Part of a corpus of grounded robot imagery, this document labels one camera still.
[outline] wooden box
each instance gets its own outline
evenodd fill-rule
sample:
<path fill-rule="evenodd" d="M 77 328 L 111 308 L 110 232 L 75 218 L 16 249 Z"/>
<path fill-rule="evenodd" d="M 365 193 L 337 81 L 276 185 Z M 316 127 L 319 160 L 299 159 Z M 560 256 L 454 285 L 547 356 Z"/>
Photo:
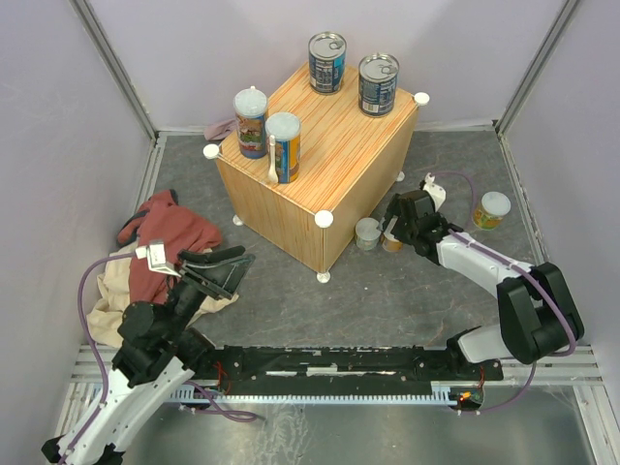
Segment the wooden box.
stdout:
<path fill-rule="evenodd" d="M 228 136 L 217 166 L 236 215 L 251 229 L 317 272 L 329 270 L 400 173 L 418 117 L 411 94 L 397 89 L 394 109 L 380 118 L 357 106 L 357 69 L 347 67 L 342 89 L 316 93 L 307 63 L 269 98 L 268 114 L 301 119 L 299 176 L 290 184 L 267 180 L 269 156 L 241 155 Z M 315 214 L 333 215 L 328 228 Z"/>

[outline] gray carpet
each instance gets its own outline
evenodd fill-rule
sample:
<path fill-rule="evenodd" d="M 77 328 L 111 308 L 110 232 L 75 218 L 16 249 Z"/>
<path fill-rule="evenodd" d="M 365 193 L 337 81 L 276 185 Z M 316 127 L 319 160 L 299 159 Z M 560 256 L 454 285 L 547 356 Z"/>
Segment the gray carpet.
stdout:
<path fill-rule="evenodd" d="M 224 246 L 244 245 L 256 262 L 239 288 L 237 303 L 201 317 L 195 327 L 217 345 L 440 346 L 472 326 L 498 322 L 491 295 L 453 271 L 416 255 L 358 250 L 352 242 L 320 284 L 316 273 L 246 227 L 233 225 L 233 206 L 214 162 L 202 156 L 202 136 L 168 136 L 156 192 L 173 188 L 181 205 L 216 224 Z M 512 200 L 512 212 L 493 232 L 467 231 L 503 254 L 526 262 L 532 250 L 499 143 L 493 132 L 415 133 L 403 171 L 372 216 L 380 219 L 395 192 L 417 189 L 428 171 L 465 171 L 480 194 L 495 190 Z M 448 192 L 443 213 L 464 226 L 468 184 L 438 178 Z"/>

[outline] small cup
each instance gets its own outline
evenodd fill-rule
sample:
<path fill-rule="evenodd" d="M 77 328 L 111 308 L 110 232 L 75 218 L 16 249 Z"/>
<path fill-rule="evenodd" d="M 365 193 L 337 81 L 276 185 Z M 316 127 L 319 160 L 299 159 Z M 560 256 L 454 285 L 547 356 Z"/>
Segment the small cup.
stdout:
<path fill-rule="evenodd" d="M 394 234 L 391 233 L 392 228 L 396 224 L 396 218 L 392 218 L 389 224 L 387 225 L 386 231 L 384 232 L 384 240 L 381 245 L 383 246 L 386 252 L 398 252 L 403 248 L 403 243 L 394 237 Z"/>
<path fill-rule="evenodd" d="M 372 250 L 379 243 L 381 231 L 374 218 L 362 218 L 356 224 L 356 246 L 361 250 Z"/>
<path fill-rule="evenodd" d="M 511 211 L 511 200 L 501 192 L 487 192 L 474 211 L 474 223 L 481 230 L 494 230 Z"/>

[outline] tin can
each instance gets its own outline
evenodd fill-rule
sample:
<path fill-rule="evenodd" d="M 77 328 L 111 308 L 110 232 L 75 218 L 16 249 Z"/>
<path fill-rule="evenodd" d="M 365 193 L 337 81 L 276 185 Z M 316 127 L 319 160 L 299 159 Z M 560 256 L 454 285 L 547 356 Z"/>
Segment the tin can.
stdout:
<path fill-rule="evenodd" d="M 262 158 L 267 153 L 267 97 L 252 86 L 237 93 L 233 105 L 239 150 L 247 158 Z"/>
<path fill-rule="evenodd" d="M 278 182 L 293 182 L 299 175 L 301 121 L 292 113 L 274 113 L 267 118 L 267 137 L 275 137 L 275 172 Z"/>
<path fill-rule="evenodd" d="M 386 53 L 359 62 L 359 108 L 370 116 L 384 116 L 394 108 L 398 60 Z"/>
<path fill-rule="evenodd" d="M 345 74 L 347 41 L 335 32 L 322 32 L 308 42 L 310 85 L 320 94 L 340 90 Z"/>

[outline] red cloth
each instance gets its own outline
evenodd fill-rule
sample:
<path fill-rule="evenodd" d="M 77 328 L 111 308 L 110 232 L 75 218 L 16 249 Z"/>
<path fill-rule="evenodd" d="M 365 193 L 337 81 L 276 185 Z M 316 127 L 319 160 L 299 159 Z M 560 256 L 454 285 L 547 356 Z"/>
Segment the red cloth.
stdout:
<path fill-rule="evenodd" d="M 118 234 L 118 242 L 125 242 L 136 229 L 138 246 L 164 240 L 166 257 L 172 264 L 179 263 L 177 255 L 183 249 L 202 252 L 222 242 L 220 230 L 189 208 L 178 206 L 173 191 L 160 192 L 143 203 Z M 148 269 L 146 260 L 133 258 L 129 266 L 130 300 L 164 303 L 167 293 L 166 275 Z"/>

